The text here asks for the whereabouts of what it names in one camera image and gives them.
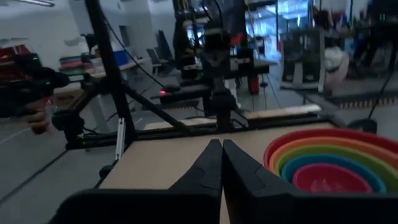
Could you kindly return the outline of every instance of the rainbow bowl set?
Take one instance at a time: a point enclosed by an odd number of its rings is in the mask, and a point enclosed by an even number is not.
[[[350,129],[312,129],[272,141],[264,167],[309,192],[398,192],[398,143]]]

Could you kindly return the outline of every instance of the tabletop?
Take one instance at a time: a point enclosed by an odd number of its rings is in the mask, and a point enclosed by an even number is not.
[[[142,65],[148,61],[149,61],[149,58],[142,58],[142,59],[136,60],[136,62],[140,65]],[[128,70],[130,68],[134,68],[136,66],[137,66],[137,64],[135,62],[129,62],[127,64],[119,66],[119,69],[120,69],[120,71],[124,71],[124,70]],[[89,69],[89,70],[86,70],[86,72],[89,73],[94,78],[101,78],[101,77],[105,77],[105,75],[106,75],[105,71],[95,72],[95,69]]]
[[[274,114],[287,114],[288,111],[304,113],[314,110],[317,105],[298,106]],[[213,119],[184,120],[187,125],[215,122]],[[100,189],[168,189],[192,166],[212,139],[232,139],[240,148],[263,164],[264,151],[275,138],[292,131],[303,129],[332,128],[329,123],[306,124],[283,128],[246,131],[233,134],[215,134],[178,139],[163,139],[134,142],[124,153],[100,185]],[[168,128],[164,123],[148,124],[146,129]],[[224,194],[221,199],[220,223],[229,224]]]

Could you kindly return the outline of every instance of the blue bowl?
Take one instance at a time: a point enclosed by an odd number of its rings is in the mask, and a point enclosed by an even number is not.
[[[299,156],[286,162],[281,177],[292,183],[294,173],[303,166],[314,163],[326,163],[344,167],[360,175],[372,187],[373,192],[386,193],[387,187],[381,178],[366,166],[345,157],[334,154],[309,154]]]

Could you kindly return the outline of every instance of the red bowl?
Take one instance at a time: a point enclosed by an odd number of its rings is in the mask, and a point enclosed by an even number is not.
[[[358,174],[331,164],[310,164],[293,176],[293,184],[309,192],[366,192],[371,186]]]
[[[343,129],[343,128],[310,129],[310,130],[295,131],[292,133],[288,133],[273,140],[268,145],[264,153],[264,158],[263,158],[264,166],[267,169],[269,168],[269,159],[271,158],[271,155],[284,144],[287,144],[291,141],[295,141],[298,139],[320,137],[320,136],[354,139],[382,147],[388,151],[398,154],[397,142],[385,138],[380,138],[375,134],[364,133],[352,129]]]

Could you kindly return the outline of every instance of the wooden board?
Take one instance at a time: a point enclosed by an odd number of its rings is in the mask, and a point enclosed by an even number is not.
[[[321,110],[322,109],[320,108],[320,106],[312,104],[312,105],[303,105],[303,106],[293,106],[293,107],[276,109],[276,110],[247,112],[244,114],[244,116],[247,119],[272,118],[277,116],[307,114],[309,112],[317,112]],[[181,120],[181,122],[187,126],[195,126],[201,124],[215,124],[216,120],[208,118],[195,118],[195,119]],[[144,130],[165,129],[171,127],[172,125],[167,122],[156,122],[145,125]]]
[[[293,111],[304,111],[304,108],[315,109],[315,107],[309,105],[299,107]],[[197,120],[197,123],[203,122],[206,122],[206,120]],[[148,126],[148,128],[160,127],[165,127],[165,124],[158,123],[157,125]],[[168,189],[186,173],[212,139],[219,139],[220,141],[231,139],[255,160],[263,164],[262,160],[266,147],[274,139],[294,131],[332,127],[330,123],[318,123],[233,134],[134,142],[101,184],[100,188]],[[229,224],[224,194],[221,200],[220,214],[220,223]]]

